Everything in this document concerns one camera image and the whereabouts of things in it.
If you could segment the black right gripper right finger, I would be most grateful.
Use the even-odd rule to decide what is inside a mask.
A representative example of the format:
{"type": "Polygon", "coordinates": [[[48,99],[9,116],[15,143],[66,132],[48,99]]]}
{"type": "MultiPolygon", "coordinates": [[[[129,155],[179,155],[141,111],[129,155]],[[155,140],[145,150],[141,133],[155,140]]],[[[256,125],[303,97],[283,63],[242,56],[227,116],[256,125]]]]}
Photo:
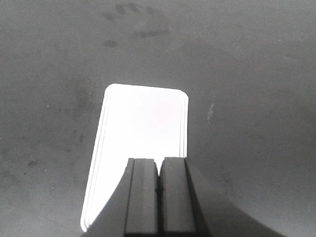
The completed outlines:
{"type": "Polygon", "coordinates": [[[160,170],[162,232],[196,232],[185,160],[165,158],[160,170]]]}

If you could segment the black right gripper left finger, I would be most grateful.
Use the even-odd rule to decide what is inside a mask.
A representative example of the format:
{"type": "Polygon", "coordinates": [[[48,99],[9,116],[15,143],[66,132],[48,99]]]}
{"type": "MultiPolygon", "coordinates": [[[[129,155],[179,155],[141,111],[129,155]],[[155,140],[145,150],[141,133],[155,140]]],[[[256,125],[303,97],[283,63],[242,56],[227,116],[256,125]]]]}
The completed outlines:
{"type": "Polygon", "coordinates": [[[157,178],[157,167],[153,159],[134,160],[126,235],[158,234],[157,178]]]}

